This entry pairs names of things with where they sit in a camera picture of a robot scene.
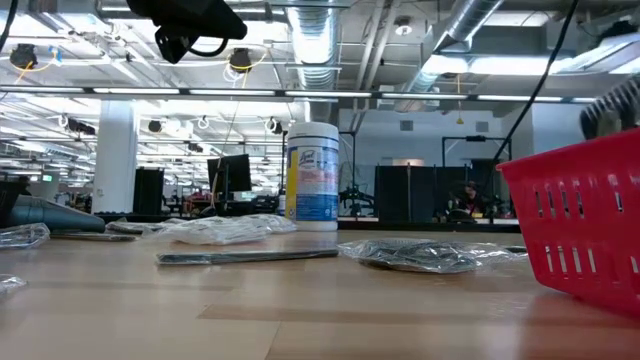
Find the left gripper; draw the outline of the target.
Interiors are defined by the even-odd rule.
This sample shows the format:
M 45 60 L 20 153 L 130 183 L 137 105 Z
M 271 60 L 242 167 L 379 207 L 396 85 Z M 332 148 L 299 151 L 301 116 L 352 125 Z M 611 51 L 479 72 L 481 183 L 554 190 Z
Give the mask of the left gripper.
M 126 0 L 130 10 L 152 20 L 158 36 L 241 40 L 247 26 L 224 0 Z

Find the comb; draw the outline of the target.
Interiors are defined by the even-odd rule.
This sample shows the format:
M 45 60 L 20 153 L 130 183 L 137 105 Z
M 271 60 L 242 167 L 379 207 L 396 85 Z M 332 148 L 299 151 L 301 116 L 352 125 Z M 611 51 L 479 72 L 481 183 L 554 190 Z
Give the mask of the comb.
M 640 127 L 640 73 L 598 97 L 580 113 L 579 120 L 586 140 Z
M 75 240 L 75 241 L 93 241 L 93 242 L 133 242 L 135 236 L 128 234 L 111 234 L 111 233 L 52 233 L 51 239 L 55 240 Z
M 249 262 L 269 262 L 337 257 L 337 249 L 297 251 L 247 251 L 221 253 L 165 253 L 156 256 L 160 266 L 224 265 Z

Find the teal roll-on deodorant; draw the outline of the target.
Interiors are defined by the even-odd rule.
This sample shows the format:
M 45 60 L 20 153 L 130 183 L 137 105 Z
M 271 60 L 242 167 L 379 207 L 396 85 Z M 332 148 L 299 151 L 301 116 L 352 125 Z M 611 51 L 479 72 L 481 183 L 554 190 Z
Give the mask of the teal roll-on deodorant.
M 105 221 L 97 216 L 41 197 L 19 195 L 3 225 L 19 226 L 42 223 L 50 231 L 103 233 Z

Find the red plastic basket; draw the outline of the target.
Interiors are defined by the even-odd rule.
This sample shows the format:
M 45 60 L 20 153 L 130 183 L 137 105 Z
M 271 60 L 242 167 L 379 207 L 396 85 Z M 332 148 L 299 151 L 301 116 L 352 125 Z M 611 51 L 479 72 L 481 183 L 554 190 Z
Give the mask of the red plastic basket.
M 497 169 L 536 280 L 640 319 L 640 128 Z

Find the long light strip bar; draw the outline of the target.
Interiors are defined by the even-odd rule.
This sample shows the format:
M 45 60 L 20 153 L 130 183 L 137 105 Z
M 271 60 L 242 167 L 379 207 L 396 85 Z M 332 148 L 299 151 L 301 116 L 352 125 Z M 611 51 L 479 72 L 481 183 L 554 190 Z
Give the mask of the long light strip bar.
M 143 88 L 143 87 L 71 87 L 71 86 L 20 86 L 0 85 L 0 92 L 8 94 L 35 94 L 38 96 L 67 97 L 132 97 L 149 99 L 193 98 L 274 98 L 303 100 L 437 100 L 469 102 L 524 103 L 530 97 L 523 95 L 454 94 L 454 93 L 401 93 L 379 91 L 338 90 L 282 90 L 245 88 Z

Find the white square pillar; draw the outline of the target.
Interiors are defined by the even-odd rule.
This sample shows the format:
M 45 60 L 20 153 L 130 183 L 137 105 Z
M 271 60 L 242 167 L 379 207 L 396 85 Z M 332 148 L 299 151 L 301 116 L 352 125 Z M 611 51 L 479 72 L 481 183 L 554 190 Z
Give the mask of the white square pillar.
M 93 180 L 93 213 L 132 211 L 138 134 L 139 119 L 133 101 L 101 101 Z

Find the black cabinet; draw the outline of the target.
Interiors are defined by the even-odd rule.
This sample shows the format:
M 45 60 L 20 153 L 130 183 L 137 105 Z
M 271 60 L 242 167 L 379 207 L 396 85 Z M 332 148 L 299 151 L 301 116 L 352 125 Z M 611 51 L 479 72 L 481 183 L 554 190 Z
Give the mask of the black cabinet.
M 135 174 L 133 212 L 141 215 L 159 215 L 162 208 L 164 171 L 138 168 Z

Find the vanity pack swabs bag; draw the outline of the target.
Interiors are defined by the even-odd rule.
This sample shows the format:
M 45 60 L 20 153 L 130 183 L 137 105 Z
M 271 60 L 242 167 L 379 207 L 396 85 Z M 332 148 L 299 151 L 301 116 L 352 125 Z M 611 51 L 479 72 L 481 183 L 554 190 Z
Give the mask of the vanity pack swabs bag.
M 190 245 L 233 245 L 261 242 L 272 234 L 297 230 L 296 224 L 279 215 L 253 214 L 240 217 L 208 217 L 144 230 L 142 237 L 154 242 Z

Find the clear bag white contents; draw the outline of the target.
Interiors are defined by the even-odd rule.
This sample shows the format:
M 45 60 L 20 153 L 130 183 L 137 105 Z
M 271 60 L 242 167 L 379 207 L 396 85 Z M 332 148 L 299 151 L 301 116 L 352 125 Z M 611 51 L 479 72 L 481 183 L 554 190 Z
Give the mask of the clear bag white contents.
M 166 228 L 164 223 L 140 223 L 129 222 L 126 218 L 121 218 L 106 224 L 105 230 L 119 234 L 142 235 L 144 233 L 155 233 Z

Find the black partition panel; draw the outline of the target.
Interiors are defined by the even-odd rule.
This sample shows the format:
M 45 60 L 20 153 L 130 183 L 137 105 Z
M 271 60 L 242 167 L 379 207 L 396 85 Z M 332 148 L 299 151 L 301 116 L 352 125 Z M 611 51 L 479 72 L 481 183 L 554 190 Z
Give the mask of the black partition panel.
M 383 223 L 451 223 L 446 207 L 450 192 L 473 181 L 488 198 L 489 216 L 505 218 L 511 214 L 510 202 L 500 195 L 500 180 L 488 165 L 471 166 L 381 166 L 375 169 L 374 215 Z

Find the person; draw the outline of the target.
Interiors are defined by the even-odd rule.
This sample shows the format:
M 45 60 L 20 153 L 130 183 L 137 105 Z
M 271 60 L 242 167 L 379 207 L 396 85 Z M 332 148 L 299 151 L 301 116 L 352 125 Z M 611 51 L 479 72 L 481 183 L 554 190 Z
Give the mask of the person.
M 475 182 L 464 183 L 450 192 L 446 207 L 448 222 L 473 224 L 488 216 L 488 198 L 482 196 Z

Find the black round brush in bag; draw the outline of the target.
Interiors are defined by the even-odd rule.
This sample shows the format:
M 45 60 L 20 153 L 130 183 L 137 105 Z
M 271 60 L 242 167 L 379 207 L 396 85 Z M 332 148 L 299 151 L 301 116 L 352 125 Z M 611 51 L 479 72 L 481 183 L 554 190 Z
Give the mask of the black round brush in bag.
M 339 244 L 338 250 L 365 266 L 433 274 L 473 272 L 528 258 L 522 246 L 410 238 L 358 240 Z

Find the silver round ceiling duct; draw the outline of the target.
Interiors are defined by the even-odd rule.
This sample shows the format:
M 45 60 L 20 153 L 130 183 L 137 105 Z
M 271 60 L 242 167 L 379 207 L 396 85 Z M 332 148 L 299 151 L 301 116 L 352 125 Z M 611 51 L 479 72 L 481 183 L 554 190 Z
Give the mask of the silver round ceiling duct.
M 302 6 L 288 7 L 291 43 L 300 86 L 305 90 L 335 87 L 338 53 L 339 10 L 334 0 L 302 0 Z

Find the silver slanted ceiling duct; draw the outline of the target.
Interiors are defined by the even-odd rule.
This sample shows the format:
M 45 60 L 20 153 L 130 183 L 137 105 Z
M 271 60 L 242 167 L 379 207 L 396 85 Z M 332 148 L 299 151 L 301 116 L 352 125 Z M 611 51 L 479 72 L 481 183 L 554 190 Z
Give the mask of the silver slanted ceiling duct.
M 456 0 L 446 19 L 429 26 L 420 44 L 420 60 L 415 73 L 394 89 L 411 94 L 430 93 L 441 75 L 465 73 L 462 59 L 455 55 L 471 50 L 475 34 L 504 1 Z

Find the black metal frame stand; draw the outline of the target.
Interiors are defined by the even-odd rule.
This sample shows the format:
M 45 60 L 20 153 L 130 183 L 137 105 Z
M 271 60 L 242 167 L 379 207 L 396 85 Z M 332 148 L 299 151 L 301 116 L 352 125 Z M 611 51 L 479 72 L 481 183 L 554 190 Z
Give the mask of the black metal frame stand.
M 446 167 L 447 154 L 455 147 L 454 144 L 451 146 L 447 145 L 448 141 L 452 141 L 453 143 L 458 143 L 460 141 L 463 142 L 471 142 L 471 143 L 481 143 L 481 142 L 493 142 L 498 146 L 497 154 L 495 155 L 496 160 L 498 162 L 500 155 L 505 154 L 509 161 L 513 159 L 512 149 L 513 142 L 511 139 L 506 137 L 487 137 L 483 135 L 470 135 L 470 136 L 445 136 L 441 138 L 441 163 L 443 167 Z

